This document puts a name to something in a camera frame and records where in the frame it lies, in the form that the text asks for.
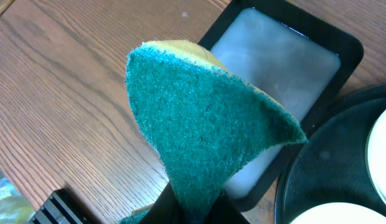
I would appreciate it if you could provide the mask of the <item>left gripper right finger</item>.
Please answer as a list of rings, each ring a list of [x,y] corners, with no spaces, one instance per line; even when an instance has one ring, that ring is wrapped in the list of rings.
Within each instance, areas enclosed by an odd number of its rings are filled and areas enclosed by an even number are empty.
[[[221,190],[208,214],[208,224],[249,224],[249,222],[236,209],[226,191]]]

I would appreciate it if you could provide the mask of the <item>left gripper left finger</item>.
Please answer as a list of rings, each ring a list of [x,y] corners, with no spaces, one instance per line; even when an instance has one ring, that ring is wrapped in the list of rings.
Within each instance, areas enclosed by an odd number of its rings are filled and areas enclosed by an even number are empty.
[[[167,184],[139,224],[180,224],[181,210],[173,189]]]

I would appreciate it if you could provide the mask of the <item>green sponge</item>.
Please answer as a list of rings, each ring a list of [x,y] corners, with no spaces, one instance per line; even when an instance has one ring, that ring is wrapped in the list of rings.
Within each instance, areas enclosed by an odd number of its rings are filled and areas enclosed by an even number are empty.
[[[225,183],[262,152],[307,141],[277,101],[188,40],[142,43],[128,54],[125,84],[190,223],[203,223]]]

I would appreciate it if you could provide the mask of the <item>light green plate front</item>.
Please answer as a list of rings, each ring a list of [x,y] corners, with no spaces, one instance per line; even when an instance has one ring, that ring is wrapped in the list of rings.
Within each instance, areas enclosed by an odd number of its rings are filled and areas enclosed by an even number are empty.
[[[386,217],[353,203],[333,202],[310,208],[290,224],[386,224]]]

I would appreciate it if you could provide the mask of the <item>light green plate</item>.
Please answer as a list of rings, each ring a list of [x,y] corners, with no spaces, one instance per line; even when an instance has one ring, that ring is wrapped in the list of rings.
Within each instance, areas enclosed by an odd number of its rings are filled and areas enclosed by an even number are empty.
[[[365,158],[372,185],[386,206],[386,110],[369,131]]]
[[[386,224],[386,217],[353,203],[333,202],[310,208],[290,224]]]

